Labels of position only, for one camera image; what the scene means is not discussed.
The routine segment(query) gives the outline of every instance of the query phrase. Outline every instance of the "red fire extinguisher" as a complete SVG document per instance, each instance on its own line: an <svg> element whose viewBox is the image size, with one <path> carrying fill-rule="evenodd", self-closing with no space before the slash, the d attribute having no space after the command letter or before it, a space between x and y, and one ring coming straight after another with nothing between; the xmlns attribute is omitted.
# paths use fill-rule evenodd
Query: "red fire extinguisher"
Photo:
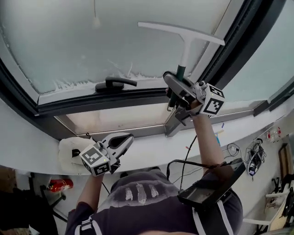
<svg viewBox="0 0 294 235"><path fill-rule="evenodd" d="M71 179L51 179L47 188L52 192L60 192L71 189L73 186Z"/></svg>

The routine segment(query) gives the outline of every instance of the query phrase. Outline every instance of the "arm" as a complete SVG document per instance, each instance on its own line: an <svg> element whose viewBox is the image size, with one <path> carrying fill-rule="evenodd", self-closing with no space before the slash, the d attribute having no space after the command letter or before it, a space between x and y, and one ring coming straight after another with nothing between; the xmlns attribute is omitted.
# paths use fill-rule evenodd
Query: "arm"
<svg viewBox="0 0 294 235"><path fill-rule="evenodd" d="M216 165L224 162L224 154L217 143L210 120L207 115L193 117L202 164Z"/></svg>
<svg viewBox="0 0 294 235"><path fill-rule="evenodd" d="M77 204L83 201L87 203L94 211L98 208L103 176L104 174L96 177L90 175L81 195L79 196Z"/></svg>

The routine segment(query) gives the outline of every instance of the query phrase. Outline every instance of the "window frame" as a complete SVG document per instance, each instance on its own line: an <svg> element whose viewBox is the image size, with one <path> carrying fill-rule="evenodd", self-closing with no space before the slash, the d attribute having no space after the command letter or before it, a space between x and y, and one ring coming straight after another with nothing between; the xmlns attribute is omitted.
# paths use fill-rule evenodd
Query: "window frame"
<svg viewBox="0 0 294 235"><path fill-rule="evenodd" d="M207 51L207 57L201 57L200 60L208 60L209 57L211 58L212 56L213 49L216 51L197 81L204 80L207 83L223 89L263 42L279 17L285 2L286 0L244 0L241 9L238 11L233 24L230 26L225 36L226 45L212 48ZM0 98L32 125L57 140L73 136L85 137L85 134L75 134L55 116L168 102L165 87L159 87L123 90L121 92L108 94L91 94L39 105L39 98L36 101L35 95L31 96L31 91L27 90L27 84L20 83L16 78L16 70L20 71L20 69L13 57L10 55L10 59L15 62L17 68L15 65L7 66L6 63L4 65L3 61L5 59L9 59L9 56L0 58ZM167 137L171 137L182 129L193 128L191 122L184 127L175 118L175 112L176 111L174 111L173 115L170 116L165 124L119 131L135 133L135 137L154 134L166 134ZM211 120L212 123L219 123L245 117L254 113L254 110L247 110L220 115ZM109 132L96 133L94 136L100 138L108 133Z"/></svg>
<svg viewBox="0 0 294 235"><path fill-rule="evenodd" d="M283 104L287 99L289 99L294 94L294 76L274 95L272 95L268 100L259 104L255 109L253 116L261 114L263 111L269 110L273 111L275 108Z"/></svg>

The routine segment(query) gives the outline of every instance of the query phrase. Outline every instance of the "frosted window glass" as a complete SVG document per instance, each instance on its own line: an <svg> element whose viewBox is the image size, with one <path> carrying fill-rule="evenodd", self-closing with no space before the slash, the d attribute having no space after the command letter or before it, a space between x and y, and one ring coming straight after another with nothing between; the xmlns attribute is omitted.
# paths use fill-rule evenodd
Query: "frosted window glass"
<svg viewBox="0 0 294 235"><path fill-rule="evenodd" d="M138 21L213 34L230 0L1 0L6 44L33 87L50 93L72 84L162 77L176 70L179 36L138 28ZM195 41L187 73L206 43Z"/></svg>
<svg viewBox="0 0 294 235"><path fill-rule="evenodd" d="M218 115L242 112L256 108L263 101L231 101L225 102Z"/></svg>
<svg viewBox="0 0 294 235"><path fill-rule="evenodd" d="M271 31L223 89L226 101L267 100L294 76L294 1L288 0Z"/></svg>
<svg viewBox="0 0 294 235"><path fill-rule="evenodd" d="M67 114L76 134L103 132L164 124L168 104L152 104Z"/></svg>

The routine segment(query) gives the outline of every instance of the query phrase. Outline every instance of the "black t-shirt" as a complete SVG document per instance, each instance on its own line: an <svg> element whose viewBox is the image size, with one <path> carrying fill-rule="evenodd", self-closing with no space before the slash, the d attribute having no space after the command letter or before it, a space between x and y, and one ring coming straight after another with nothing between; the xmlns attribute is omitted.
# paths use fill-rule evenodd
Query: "black t-shirt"
<svg viewBox="0 0 294 235"><path fill-rule="evenodd" d="M89 216L103 235L138 235L151 230L198 234L192 208L182 204L177 195L178 189L160 170L132 174L112 186L111 194L96 213L88 204L79 203L68 215L66 235L74 235L76 227ZM238 234L243 209L235 193L224 208L233 233Z"/></svg>

